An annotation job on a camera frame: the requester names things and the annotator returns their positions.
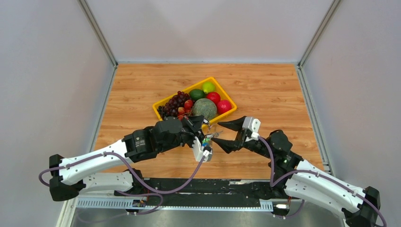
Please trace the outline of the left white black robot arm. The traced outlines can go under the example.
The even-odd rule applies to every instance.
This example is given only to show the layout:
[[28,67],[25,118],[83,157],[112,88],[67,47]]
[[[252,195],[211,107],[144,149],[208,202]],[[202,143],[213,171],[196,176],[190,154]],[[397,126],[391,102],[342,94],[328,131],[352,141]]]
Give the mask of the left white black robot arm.
[[136,130],[105,148],[71,158],[53,155],[49,158],[52,177],[48,183],[52,200],[66,201],[83,192],[105,190],[115,190],[120,195],[130,192],[134,196],[141,195],[145,188],[159,194],[175,193],[183,187],[169,191],[152,188],[130,164],[188,145],[198,162],[198,171],[212,155],[212,148],[202,143],[206,137],[202,127],[208,123],[202,115],[182,120],[166,117],[154,126]]

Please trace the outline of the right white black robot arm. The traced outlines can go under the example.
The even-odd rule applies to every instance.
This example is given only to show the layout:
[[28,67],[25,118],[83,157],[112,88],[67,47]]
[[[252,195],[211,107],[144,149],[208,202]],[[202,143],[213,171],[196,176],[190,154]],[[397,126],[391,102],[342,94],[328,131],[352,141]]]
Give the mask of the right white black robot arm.
[[339,180],[294,153],[283,130],[263,138],[258,133],[261,122],[253,117],[218,122],[237,133],[234,140],[213,138],[226,153],[245,148],[270,159],[270,191],[275,197],[287,195],[311,202],[343,219],[349,227],[375,227],[380,219],[380,193],[374,187],[361,188]]

